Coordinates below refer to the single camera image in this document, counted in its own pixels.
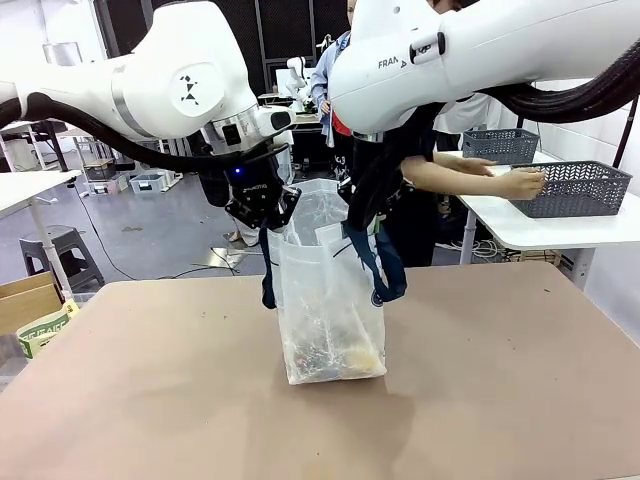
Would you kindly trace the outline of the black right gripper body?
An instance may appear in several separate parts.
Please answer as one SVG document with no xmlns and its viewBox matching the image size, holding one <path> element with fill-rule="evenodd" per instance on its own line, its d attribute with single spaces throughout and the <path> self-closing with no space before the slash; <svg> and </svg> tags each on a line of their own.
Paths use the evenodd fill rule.
<svg viewBox="0 0 640 480">
<path fill-rule="evenodd" d="M 350 223 L 371 223 L 377 217 L 385 217 L 414 191 L 414 186 L 401 174 L 374 182 L 362 180 L 358 185 L 352 178 L 346 178 L 337 187 L 339 197 L 349 205 Z"/>
</svg>

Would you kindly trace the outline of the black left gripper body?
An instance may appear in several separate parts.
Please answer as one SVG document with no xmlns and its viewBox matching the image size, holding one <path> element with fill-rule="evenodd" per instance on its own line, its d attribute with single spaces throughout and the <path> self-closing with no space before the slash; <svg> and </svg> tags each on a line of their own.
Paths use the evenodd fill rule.
<svg viewBox="0 0 640 480">
<path fill-rule="evenodd" d="M 275 155 L 267 155 L 225 170 L 231 199 L 258 211 L 273 210 L 282 193 Z"/>
</svg>

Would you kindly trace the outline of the person's right hand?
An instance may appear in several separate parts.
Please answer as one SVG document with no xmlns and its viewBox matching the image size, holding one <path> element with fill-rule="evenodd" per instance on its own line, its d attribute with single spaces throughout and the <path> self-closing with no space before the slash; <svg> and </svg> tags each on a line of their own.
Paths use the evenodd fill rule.
<svg viewBox="0 0 640 480">
<path fill-rule="evenodd" d="M 516 168 L 507 176 L 507 198 L 510 200 L 532 200 L 546 185 L 546 172 L 537 168 Z"/>
</svg>

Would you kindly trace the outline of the person's left hand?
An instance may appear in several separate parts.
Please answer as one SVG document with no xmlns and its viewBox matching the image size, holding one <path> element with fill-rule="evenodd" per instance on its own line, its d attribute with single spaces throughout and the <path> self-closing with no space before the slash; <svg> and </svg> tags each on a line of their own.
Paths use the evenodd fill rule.
<svg viewBox="0 0 640 480">
<path fill-rule="evenodd" d="M 493 177 L 492 168 L 496 163 L 491 160 L 481 158 L 462 158 L 463 170 L 471 175 Z"/>
</svg>

